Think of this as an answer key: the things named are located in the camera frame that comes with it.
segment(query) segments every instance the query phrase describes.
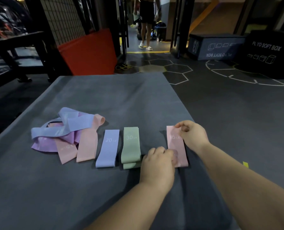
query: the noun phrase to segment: gray mat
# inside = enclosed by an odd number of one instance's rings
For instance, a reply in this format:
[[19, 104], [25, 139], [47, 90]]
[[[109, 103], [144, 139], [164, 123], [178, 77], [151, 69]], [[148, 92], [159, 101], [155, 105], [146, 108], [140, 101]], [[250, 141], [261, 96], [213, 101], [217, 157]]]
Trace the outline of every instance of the gray mat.
[[[138, 183], [140, 169], [96, 169], [94, 160], [61, 165], [57, 154], [32, 150], [30, 129], [62, 107], [106, 118], [97, 153], [105, 129], [139, 127], [146, 154], [167, 146], [167, 125], [192, 119], [162, 73], [58, 78], [0, 135], [0, 230], [82, 229]], [[190, 166], [176, 170], [151, 229], [228, 228], [228, 208], [200, 159], [186, 150]]]

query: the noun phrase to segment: plyo soft box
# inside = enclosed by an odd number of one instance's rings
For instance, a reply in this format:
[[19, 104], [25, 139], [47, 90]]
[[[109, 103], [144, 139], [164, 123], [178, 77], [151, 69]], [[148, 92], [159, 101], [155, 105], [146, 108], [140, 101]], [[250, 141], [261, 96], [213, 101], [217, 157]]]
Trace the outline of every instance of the plyo soft box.
[[190, 34], [188, 52], [197, 60], [231, 60], [245, 37], [232, 34]]

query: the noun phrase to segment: foot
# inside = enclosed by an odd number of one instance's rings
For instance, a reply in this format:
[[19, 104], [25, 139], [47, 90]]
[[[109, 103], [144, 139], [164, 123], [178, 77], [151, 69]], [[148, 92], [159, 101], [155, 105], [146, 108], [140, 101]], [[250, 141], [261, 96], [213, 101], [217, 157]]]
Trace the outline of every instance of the foot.
[[144, 47], [144, 43], [140, 43], [139, 48], [143, 48]]

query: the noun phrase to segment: wire mesh panel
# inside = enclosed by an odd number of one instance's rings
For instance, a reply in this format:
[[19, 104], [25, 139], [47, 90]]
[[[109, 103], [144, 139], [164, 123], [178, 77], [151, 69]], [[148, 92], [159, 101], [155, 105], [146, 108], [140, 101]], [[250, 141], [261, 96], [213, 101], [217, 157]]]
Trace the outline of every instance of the wire mesh panel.
[[41, 0], [57, 45], [85, 35], [73, 0]]

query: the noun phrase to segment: pile of resistance bands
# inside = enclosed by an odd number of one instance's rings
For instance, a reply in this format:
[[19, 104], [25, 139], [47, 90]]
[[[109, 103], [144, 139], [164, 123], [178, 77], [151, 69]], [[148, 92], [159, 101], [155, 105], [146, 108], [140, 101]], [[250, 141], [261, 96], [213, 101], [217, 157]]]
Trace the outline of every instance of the pile of resistance bands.
[[[58, 152], [62, 164], [76, 158], [76, 162], [96, 158], [97, 129], [105, 122], [98, 114], [79, 112], [63, 107], [58, 118], [42, 127], [31, 129], [34, 141], [32, 148], [42, 152]], [[185, 146], [179, 136], [180, 128], [167, 126], [167, 146], [174, 151], [175, 167], [188, 166]], [[120, 130], [105, 130], [104, 139], [95, 166], [114, 167], [117, 156]], [[124, 169], [141, 166], [140, 138], [138, 127], [124, 127], [121, 162]]]

